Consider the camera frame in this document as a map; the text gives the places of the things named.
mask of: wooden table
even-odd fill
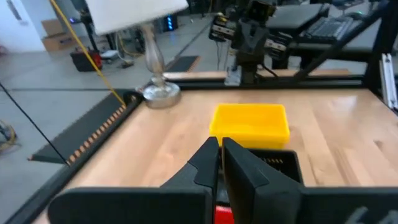
[[[184,91],[165,110],[141,104],[67,188],[163,184],[207,139],[219,103],[283,104],[306,186],[398,185],[398,117],[370,91],[217,90]]]

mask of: black ramp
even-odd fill
[[[119,95],[127,92],[127,90],[116,90]],[[95,141],[93,134],[97,137],[106,129],[106,125],[110,126],[114,121],[117,120],[111,117],[113,114],[122,113],[121,104],[113,94],[109,94],[97,105],[95,105],[89,112],[84,114],[80,119],[75,121],[69,128],[64,130],[55,139],[52,140],[52,144],[57,148],[57,151],[67,160],[69,163],[73,163],[80,154],[84,153],[90,148],[92,142],[90,139]],[[54,162],[64,164],[64,161],[49,145],[45,145],[42,149],[32,155],[30,160],[41,161],[41,162]]]

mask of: metal stand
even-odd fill
[[[396,80],[390,54],[382,54],[380,60],[380,75],[383,102],[390,109],[398,109]]]
[[[152,84],[142,92],[144,99],[150,108],[173,106],[181,98],[180,88],[174,83],[165,82],[164,59],[155,41],[154,26],[144,24],[141,29],[145,37],[147,68],[154,74]]]

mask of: yellow cable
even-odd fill
[[[82,44],[82,42],[80,41],[80,39],[77,37],[75,31],[72,29],[68,19],[65,17],[65,15],[63,14],[63,12],[61,11],[61,9],[59,8],[58,4],[54,1],[54,0],[50,0],[50,2],[52,3],[53,7],[55,8],[55,10],[58,12],[58,14],[61,16],[62,20],[64,21],[64,23],[67,25],[68,30],[70,31],[70,33],[72,34],[73,38],[77,41],[78,45],[80,46],[80,48],[83,50],[83,53],[86,55],[87,59],[90,61],[91,65],[94,67],[94,69],[96,70],[97,74],[103,79],[106,87],[109,88],[109,90],[111,90],[111,92],[113,93],[113,95],[120,101],[120,103],[122,105],[126,105],[124,103],[124,101],[122,100],[122,98],[115,92],[114,88],[112,88],[111,84],[109,83],[109,81],[105,78],[104,74],[102,74],[101,70],[97,67],[97,65],[94,63],[93,59],[91,58],[91,56],[89,55],[87,49],[85,48],[85,46]]]
[[[133,56],[133,57],[139,57],[139,56],[142,55],[142,54],[139,54],[139,53],[128,52],[128,51],[124,48],[124,43],[123,43],[123,40],[122,40],[122,37],[120,36],[120,34],[119,34],[119,33],[116,33],[116,35],[118,35],[119,42],[120,42],[120,46],[122,47],[122,50],[123,50],[124,53],[126,53],[126,54],[128,54],[128,55],[130,55],[130,56]]]

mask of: yellow plastic container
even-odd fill
[[[218,144],[229,137],[246,148],[282,149],[289,141],[289,125],[283,105],[220,104],[210,124],[210,136]]]

